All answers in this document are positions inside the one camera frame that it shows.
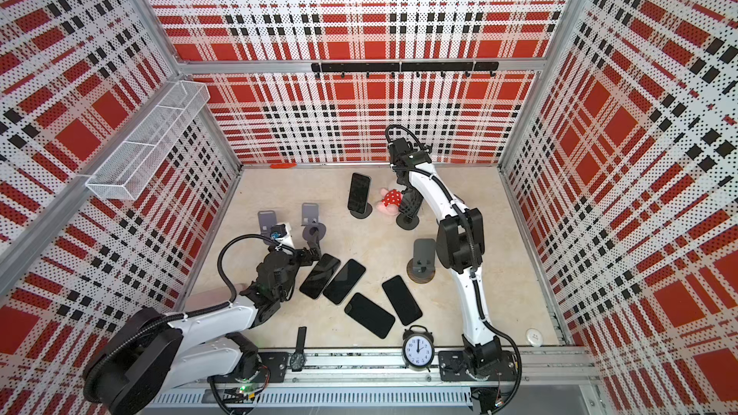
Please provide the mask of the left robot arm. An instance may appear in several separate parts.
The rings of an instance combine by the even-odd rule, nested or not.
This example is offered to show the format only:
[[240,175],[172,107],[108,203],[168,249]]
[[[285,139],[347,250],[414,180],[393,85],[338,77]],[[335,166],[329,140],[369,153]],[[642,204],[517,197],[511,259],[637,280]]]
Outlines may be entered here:
[[[295,292],[296,276],[322,257],[325,227],[304,230],[304,248],[292,243],[290,229],[278,224],[266,234],[242,234],[219,252],[216,269],[226,284],[226,301],[185,312],[160,313],[144,307],[97,352],[83,372],[83,396],[111,414],[136,414],[161,392],[196,380],[214,385],[219,377],[253,382],[261,395],[281,371],[264,363],[246,330],[266,323]],[[226,253],[246,240],[261,240],[268,253],[257,266],[257,278],[238,290],[225,270]]]

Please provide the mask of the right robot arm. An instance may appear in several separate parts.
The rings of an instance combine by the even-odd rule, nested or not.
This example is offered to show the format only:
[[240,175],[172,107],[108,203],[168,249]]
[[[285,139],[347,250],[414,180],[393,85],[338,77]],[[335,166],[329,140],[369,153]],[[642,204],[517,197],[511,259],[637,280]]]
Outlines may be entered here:
[[513,386],[522,380],[522,357],[514,340],[490,319],[482,282],[485,251],[484,219],[453,194],[438,175],[431,148],[408,128],[390,124],[384,130],[389,163],[403,186],[398,226],[411,230],[426,203],[437,223],[435,250],[440,264],[452,273],[462,317],[463,368],[472,378],[511,372]]

